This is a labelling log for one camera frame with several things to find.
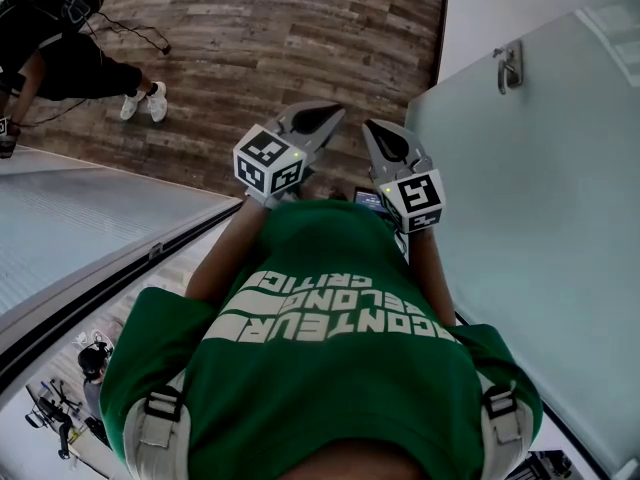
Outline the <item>grey wrist band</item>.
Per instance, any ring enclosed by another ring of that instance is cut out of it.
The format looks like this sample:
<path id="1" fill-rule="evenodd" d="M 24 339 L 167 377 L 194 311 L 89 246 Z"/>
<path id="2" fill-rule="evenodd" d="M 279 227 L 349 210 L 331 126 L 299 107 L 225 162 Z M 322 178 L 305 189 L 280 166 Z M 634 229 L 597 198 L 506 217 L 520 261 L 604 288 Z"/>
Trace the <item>grey wrist band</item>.
<path id="1" fill-rule="evenodd" d="M 263 208 L 266 208 L 268 210 L 275 210 L 282 204 L 293 203 L 299 200 L 296 194 L 287 191 L 282 191 L 267 197 L 257 192 L 253 188 L 248 188 L 245 191 L 245 195 L 249 198 L 254 199 Z"/>

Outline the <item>glass partition with blinds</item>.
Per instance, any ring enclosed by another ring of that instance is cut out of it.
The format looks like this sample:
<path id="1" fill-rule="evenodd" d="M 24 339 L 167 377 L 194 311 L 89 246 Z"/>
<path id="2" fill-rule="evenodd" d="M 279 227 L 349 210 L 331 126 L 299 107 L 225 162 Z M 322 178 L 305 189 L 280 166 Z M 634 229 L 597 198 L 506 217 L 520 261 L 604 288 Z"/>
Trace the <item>glass partition with blinds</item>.
<path id="1" fill-rule="evenodd" d="M 32 149 L 0 159 L 0 316 L 228 196 Z"/>

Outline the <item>black tripod stand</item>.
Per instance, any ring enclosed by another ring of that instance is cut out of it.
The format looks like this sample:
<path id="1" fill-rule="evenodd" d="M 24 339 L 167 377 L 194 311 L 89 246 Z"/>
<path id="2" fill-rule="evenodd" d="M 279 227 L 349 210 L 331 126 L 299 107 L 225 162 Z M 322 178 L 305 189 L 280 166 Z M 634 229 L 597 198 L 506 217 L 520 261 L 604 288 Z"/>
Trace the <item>black tripod stand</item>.
<path id="1" fill-rule="evenodd" d="M 40 386 L 41 390 L 24 418 L 34 429 L 53 430 L 60 441 L 59 457 L 62 460 L 69 460 L 71 458 L 69 441 L 72 430 L 75 428 L 73 418 L 79 418 L 83 403 L 67 396 L 63 380 L 51 379 L 48 383 L 42 382 Z"/>

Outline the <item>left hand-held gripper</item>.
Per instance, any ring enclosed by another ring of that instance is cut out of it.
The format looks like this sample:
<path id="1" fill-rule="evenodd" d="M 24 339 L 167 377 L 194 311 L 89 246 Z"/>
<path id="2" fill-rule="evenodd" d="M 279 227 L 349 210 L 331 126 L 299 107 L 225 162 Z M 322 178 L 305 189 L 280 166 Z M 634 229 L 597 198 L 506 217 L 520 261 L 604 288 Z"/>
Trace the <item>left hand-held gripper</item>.
<path id="1" fill-rule="evenodd" d="M 344 117 L 340 104 L 291 105 L 266 124 L 253 125 L 233 150 L 236 178 L 267 197 L 292 188 Z"/>

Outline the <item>black screen device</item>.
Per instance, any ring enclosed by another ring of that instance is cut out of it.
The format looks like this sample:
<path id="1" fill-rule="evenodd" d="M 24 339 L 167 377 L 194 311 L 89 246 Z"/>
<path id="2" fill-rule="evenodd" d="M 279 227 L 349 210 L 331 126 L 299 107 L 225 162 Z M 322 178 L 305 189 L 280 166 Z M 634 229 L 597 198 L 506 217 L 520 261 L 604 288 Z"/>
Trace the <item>black screen device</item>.
<path id="1" fill-rule="evenodd" d="M 375 191 L 364 187 L 356 187 L 354 189 L 353 202 L 371 210 L 380 218 L 387 220 L 391 218 L 390 213 L 384 207 L 379 195 Z"/>

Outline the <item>frosted glass door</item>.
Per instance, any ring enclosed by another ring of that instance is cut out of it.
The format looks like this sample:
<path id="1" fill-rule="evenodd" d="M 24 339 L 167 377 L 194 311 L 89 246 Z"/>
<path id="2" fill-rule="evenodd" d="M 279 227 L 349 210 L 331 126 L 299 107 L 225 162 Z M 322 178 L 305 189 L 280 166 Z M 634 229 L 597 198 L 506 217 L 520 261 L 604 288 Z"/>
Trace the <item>frosted glass door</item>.
<path id="1" fill-rule="evenodd" d="M 487 55 L 415 98 L 440 170 L 455 304 L 496 327 L 609 476 L 640 469 L 640 0 L 522 40 L 500 89 Z"/>

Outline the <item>person's right forearm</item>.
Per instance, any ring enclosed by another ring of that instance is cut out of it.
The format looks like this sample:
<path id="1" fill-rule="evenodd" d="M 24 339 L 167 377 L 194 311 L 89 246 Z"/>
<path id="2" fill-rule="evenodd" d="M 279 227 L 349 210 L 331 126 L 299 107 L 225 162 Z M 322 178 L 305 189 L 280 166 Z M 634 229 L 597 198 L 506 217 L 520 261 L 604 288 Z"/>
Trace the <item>person's right forearm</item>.
<path id="1" fill-rule="evenodd" d="M 409 235 L 409 267 L 420 291 L 443 326 L 456 325 L 454 303 L 447 285 L 432 228 Z"/>

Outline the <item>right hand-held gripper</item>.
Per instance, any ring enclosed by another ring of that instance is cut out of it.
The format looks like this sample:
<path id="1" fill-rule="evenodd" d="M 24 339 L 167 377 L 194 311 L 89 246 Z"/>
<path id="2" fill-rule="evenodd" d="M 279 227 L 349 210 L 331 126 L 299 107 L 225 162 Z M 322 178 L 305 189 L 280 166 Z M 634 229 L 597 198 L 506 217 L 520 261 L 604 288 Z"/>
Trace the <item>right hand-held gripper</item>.
<path id="1" fill-rule="evenodd" d="M 363 134 L 372 160 L 371 177 L 382 204 L 402 233 L 437 224 L 445 207 L 438 169 L 408 129 L 386 120 L 367 120 Z"/>

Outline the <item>person's left forearm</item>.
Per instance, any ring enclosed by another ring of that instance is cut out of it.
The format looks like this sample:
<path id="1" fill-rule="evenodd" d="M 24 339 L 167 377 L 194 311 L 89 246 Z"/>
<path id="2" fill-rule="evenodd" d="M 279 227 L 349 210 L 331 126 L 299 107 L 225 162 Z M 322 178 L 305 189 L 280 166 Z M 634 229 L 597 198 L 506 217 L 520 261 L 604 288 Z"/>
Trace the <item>person's left forearm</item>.
<path id="1" fill-rule="evenodd" d="M 268 215 L 268 209 L 253 198 L 247 198 L 194 271 L 185 297 L 210 304 L 221 303 L 242 269 Z"/>

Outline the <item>green printed t-shirt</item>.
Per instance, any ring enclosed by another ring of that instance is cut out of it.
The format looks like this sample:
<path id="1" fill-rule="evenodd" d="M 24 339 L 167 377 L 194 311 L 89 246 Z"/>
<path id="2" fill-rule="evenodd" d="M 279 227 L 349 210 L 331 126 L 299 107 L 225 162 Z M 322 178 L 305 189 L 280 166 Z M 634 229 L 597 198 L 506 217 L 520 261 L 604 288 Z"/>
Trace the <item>green printed t-shirt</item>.
<path id="1" fill-rule="evenodd" d="M 443 326 L 390 227 L 282 204 L 219 304 L 148 287 L 100 409 L 133 480 L 504 480 L 543 419 L 488 325 Z"/>

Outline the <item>silver door handle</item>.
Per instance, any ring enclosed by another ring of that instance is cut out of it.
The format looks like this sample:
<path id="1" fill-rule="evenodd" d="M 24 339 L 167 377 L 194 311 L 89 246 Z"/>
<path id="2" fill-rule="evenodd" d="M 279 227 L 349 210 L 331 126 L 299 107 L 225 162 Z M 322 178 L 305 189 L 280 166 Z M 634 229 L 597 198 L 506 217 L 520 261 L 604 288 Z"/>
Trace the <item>silver door handle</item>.
<path id="1" fill-rule="evenodd" d="M 496 48 L 492 57 L 499 59 L 497 87 L 501 95 L 505 95 L 508 89 L 514 89 L 523 84 L 523 47 L 520 39 Z"/>

